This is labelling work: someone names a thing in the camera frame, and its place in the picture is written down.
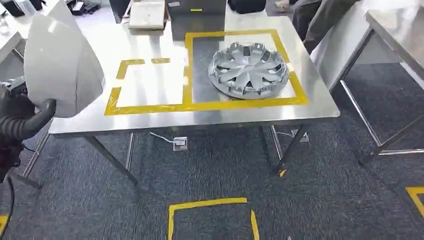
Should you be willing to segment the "dark left robot hand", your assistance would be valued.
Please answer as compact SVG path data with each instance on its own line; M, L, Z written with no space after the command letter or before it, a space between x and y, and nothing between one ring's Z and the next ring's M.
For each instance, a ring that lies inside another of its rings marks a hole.
M28 98L23 76L0 82L0 116L28 119L35 114L35 106Z

